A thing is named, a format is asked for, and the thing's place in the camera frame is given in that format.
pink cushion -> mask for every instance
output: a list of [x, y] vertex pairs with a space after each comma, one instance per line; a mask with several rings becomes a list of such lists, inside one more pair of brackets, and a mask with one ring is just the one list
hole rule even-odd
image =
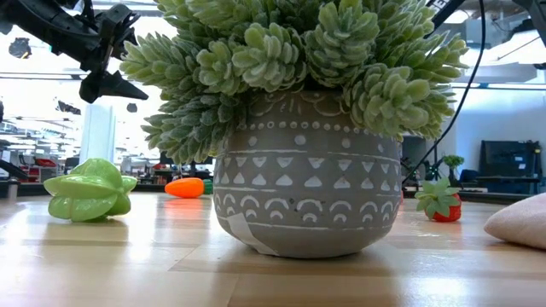
[[508, 242], [546, 249], [546, 194], [493, 214], [485, 223], [485, 232]]

wooden floor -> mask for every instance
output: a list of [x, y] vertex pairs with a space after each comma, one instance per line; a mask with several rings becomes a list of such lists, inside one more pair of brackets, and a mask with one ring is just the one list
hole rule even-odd
[[69, 223], [45, 197], [0, 203], [0, 306], [546, 306], [546, 252], [483, 231], [502, 206], [428, 222], [406, 200], [359, 254], [262, 256], [219, 228], [211, 201], [131, 195], [130, 214]]

toy strawberry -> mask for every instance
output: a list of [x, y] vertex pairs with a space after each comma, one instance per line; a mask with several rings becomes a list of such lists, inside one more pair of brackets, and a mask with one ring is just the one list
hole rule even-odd
[[448, 178], [436, 184], [423, 183], [423, 191], [415, 193], [419, 200], [417, 211], [425, 211], [436, 222], [455, 222], [461, 218], [461, 198], [456, 188], [450, 188]]

star fruit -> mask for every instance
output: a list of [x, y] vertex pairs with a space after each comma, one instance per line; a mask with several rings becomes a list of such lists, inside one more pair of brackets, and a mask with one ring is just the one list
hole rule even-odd
[[45, 189], [54, 196], [49, 202], [49, 214], [73, 222], [128, 213], [128, 195], [136, 185], [135, 178], [121, 176], [116, 166], [104, 159], [88, 159], [69, 175], [44, 182]]

gray pot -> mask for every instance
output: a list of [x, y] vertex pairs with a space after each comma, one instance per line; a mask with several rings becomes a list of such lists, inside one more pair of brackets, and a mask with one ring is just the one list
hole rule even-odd
[[263, 254], [326, 258], [359, 252], [391, 229], [401, 200], [397, 143], [354, 129], [340, 95], [253, 98], [248, 125], [214, 172], [222, 227]]

